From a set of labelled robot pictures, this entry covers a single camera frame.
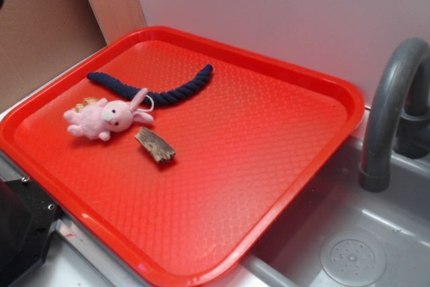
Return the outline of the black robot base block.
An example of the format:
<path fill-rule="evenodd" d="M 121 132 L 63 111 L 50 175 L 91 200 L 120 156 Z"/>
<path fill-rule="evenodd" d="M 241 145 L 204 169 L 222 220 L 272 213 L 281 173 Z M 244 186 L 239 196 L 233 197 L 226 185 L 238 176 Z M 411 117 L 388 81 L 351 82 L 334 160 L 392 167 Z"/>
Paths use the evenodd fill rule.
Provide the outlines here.
<path fill-rule="evenodd" d="M 60 213 L 35 181 L 1 181 L 2 286 L 16 286 L 44 264 Z"/>

